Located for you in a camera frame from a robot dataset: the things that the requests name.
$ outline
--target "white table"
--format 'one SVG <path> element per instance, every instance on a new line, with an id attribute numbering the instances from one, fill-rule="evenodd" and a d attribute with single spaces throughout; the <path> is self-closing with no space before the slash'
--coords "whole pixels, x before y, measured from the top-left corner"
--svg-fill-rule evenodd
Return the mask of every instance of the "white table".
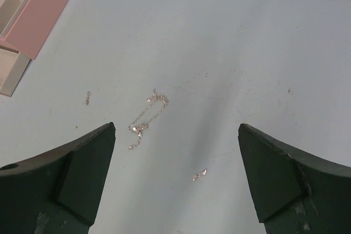
<path id="1" fill-rule="evenodd" d="M 350 14 L 347 0 L 70 0 L 0 97 L 0 166 L 112 121 L 90 234 L 264 233 L 237 129 L 351 165 Z M 170 103 L 129 151 L 154 88 Z"/>

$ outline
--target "necklace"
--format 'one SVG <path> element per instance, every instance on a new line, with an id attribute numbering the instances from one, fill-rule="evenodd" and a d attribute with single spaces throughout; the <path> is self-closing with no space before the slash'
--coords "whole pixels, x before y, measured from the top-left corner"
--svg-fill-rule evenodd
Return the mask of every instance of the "necklace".
<path id="1" fill-rule="evenodd" d="M 129 131 L 131 131 L 132 133 L 136 134 L 138 136 L 138 140 L 137 142 L 134 144 L 134 145 L 131 145 L 129 147 L 129 150 L 132 150 L 134 148 L 136 148 L 138 145 L 140 145 L 140 141 L 141 141 L 141 138 L 143 137 L 143 130 L 146 130 L 148 129 L 150 123 L 156 119 L 157 116 L 159 116 L 159 114 L 163 111 L 163 109 L 165 109 L 165 107 L 167 106 L 168 104 L 168 99 L 166 96 L 164 95 L 157 95 L 156 94 L 156 90 L 154 90 L 153 94 L 152 94 L 152 97 L 151 98 L 148 98 L 146 100 L 146 102 L 151 102 L 153 101 L 148 107 L 146 107 L 146 109 L 144 111 L 142 111 L 142 113 L 138 116 L 137 119 L 135 119 L 134 122 L 132 122 L 129 126 L 128 126 L 128 129 Z M 135 123 L 137 121 L 139 121 L 139 119 L 148 111 L 148 109 L 150 109 L 155 103 L 157 103 L 157 101 L 161 101 L 163 103 L 163 107 L 159 110 L 159 112 L 157 114 L 155 114 L 153 116 L 153 118 L 151 118 L 151 120 L 149 120 L 147 123 L 143 123 L 139 126 L 134 126 Z"/>

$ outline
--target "pink panel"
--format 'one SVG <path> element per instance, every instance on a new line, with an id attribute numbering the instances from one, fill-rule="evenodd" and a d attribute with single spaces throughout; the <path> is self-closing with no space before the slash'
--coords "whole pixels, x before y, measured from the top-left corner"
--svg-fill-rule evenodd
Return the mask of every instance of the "pink panel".
<path id="1" fill-rule="evenodd" d="M 35 59 L 68 0 L 29 0 L 5 41 Z"/>

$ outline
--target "pink box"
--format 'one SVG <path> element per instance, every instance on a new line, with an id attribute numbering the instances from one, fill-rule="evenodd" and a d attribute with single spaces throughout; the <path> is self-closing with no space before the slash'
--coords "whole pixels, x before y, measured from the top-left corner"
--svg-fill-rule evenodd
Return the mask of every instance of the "pink box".
<path id="1" fill-rule="evenodd" d="M 12 96 L 68 0 L 0 0 L 0 93 Z"/>

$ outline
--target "jewelry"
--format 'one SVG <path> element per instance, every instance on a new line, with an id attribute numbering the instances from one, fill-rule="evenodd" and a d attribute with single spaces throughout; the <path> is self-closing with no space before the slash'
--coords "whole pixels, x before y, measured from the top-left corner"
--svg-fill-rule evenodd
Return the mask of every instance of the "jewelry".
<path id="1" fill-rule="evenodd" d="M 132 150 L 134 148 L 136 148 L 138 145 L 140 145 L 140 141 L 141 141 L 141 138 L 143 137 L 143 130 L 146 130 L 148 129 L 150 123 L 156 119 L 156 117 L 163 111 L 163 109 L 165 109 L 165 107 L 167 106 L 168 104 L 168 99 L 166 96 L 164 95 L 157 95 L 156 94 L 156 90 L 154 90 L 153 94 L 152 94 L 152 97 L 151 98 L 148 98 L 146 100 L 146 102 L 151 102 L 153 101 L 139 116 L 137 119 L 135 119 L 134 122 L 132 122 L 129 126 L 128 126 L 128 129 L 129 131 L 131 131 L 132 133 L 136 134 L 138 136 L 138 140 L 137 142 L 134 144 L 134 145 L 131 145 L 129 147 L 129 150 Z M 147 123 L 143 123 L 139 126 L 134 126 L 135 123 L 137 121 L 139 121 L 139 119 L 148 111 L 148 109 L 150 109 L 155 103 L 157 103 L 157 101 L 161 101 L 163 102 L 163 107 L 159 110 L 159 112 L 157 114 L 155 114 L 153 116 L 153 118 L 151 118 L 151 120 L 149 120 Z"/>
<path id="2" fill-rule="evenodd" d="M 207 169 L 203 170 L 201 173 L 198 173 L 196 175 L 193 176 L 193 181 L 195 181 L 197 178 L 199 178 L 202 175 L 206 175 L 207 173 Z"/>

